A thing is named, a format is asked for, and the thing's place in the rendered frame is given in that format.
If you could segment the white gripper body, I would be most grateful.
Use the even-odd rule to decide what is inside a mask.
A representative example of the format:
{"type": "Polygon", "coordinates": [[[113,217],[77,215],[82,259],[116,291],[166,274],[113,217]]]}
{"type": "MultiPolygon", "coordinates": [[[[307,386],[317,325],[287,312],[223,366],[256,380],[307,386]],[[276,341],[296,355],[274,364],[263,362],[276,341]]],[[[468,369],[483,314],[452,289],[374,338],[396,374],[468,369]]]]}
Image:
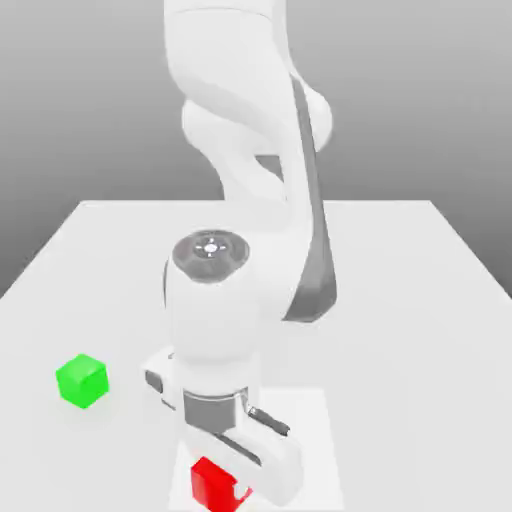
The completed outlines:
{"type": "Polygon", "coordinates": [[[245,424],[221,435],[187,426],[191,453],[206,457],[276,506],[290,504],[303,486],[299,444],[261,424],[245,424]]]}

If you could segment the small green cube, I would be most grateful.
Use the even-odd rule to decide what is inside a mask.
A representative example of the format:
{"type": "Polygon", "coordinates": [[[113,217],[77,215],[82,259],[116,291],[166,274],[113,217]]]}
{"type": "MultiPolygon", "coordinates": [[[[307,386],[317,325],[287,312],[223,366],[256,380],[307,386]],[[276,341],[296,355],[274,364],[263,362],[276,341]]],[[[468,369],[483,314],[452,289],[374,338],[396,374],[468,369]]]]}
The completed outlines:
{"type": "Polygon", "coordinates": [[[87,409],[109,392],[106,365],[86,354],[78,354],[55,372],[60,396],[87,409]]]}

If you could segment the small red cube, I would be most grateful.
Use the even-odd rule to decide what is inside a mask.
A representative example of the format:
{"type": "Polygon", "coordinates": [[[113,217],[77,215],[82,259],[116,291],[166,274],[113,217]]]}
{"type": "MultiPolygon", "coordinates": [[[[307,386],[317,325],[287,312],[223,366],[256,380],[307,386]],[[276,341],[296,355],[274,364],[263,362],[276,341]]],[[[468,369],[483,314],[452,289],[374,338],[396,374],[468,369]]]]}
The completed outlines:
{"type": "Polygon", "coordinates": [[[193,498],[210,512],[236,512],[251,496],[247,486],[242,500],[234,498],[233,487],[238,480],[206,457],[199,458],[191,467],[193,498]]]}

